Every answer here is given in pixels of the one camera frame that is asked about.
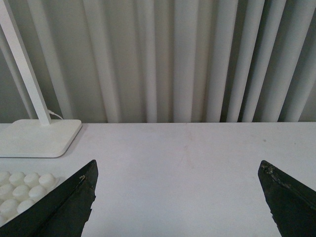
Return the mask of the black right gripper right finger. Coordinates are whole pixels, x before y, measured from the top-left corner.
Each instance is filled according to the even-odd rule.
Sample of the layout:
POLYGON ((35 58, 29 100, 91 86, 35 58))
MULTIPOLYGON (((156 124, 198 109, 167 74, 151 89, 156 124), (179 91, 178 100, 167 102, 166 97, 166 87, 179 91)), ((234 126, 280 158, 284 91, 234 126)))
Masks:
POLYGON ((314 237, 316 192, 265 160, 258 177, 281 236, 314 237))

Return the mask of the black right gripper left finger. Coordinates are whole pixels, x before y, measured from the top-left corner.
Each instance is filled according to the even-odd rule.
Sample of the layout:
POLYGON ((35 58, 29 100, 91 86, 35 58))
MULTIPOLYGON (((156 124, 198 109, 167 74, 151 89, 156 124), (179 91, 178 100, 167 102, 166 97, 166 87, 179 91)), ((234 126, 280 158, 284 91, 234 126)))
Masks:
POLYGON ((0 229, 2 237, 80 237, 91 214, 98 179, 90 161, 0 229))

